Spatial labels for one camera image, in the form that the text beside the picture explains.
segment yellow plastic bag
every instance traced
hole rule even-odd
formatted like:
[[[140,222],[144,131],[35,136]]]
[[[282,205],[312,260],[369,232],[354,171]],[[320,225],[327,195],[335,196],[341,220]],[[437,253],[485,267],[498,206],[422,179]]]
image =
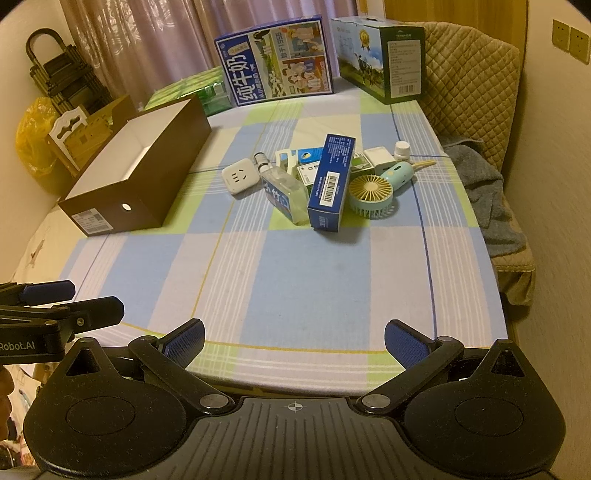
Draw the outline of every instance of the yellow plastic bag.
[[[46,143],[46,135],[58,117],[49,98],[36,99],[18,124],[15,146],[18,158],[41,187],[60,195],[72,183],[72,177]]]

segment wall outlet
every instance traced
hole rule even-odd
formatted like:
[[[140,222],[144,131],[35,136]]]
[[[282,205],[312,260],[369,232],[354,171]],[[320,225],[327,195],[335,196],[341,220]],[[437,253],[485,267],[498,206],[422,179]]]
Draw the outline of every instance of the wall outlet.
[[[576,28],[571,28],[569,52],[577,60],[589,65],[589,36]]]
[[[569,50],[570,27],[566,23],[552,20],[552,43],[564,51]]]

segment pink curtain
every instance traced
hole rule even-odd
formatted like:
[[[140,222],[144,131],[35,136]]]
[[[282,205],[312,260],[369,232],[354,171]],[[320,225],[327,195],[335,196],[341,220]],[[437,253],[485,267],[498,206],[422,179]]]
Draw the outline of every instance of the pink curtain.
[[[355,15],[355,0],[60,0],[81,53],[114,97],[136,105],[155,90],[207,70],[219,59],[213,40],[273,20]]]
[[[214,65],[192,0],[61,0],[72,36],[114,97],[155,90]]]

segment open cardboard box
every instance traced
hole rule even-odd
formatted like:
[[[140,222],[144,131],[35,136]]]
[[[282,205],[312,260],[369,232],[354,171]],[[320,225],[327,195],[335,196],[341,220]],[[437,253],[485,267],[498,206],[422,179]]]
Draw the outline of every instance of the open cardboard box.
[[[210,132],[196,95],[136,114],[58,205],[89,236],[161,226]]]

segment barcode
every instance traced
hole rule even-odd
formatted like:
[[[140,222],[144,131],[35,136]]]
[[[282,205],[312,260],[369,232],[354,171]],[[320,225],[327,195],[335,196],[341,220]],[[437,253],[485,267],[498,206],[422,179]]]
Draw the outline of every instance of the barcode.
[[[405,93],[414,93],[414,85],[402,85],[398,87],[399,95],[404,95]]]
[[[335,202],[336,185],[339,182],[340,174],[335,171],[326,173],[326,180],[324,181],[324,188],[322,188],[322,195],[320,196],[320,205],[325,207],[332,207]]]
[[[98,232],[104,232],[107,229],[105,229],[104,226],[91,226],[91,227],[86,227],[84,229],[86,231],[86,233],[98,233]]]

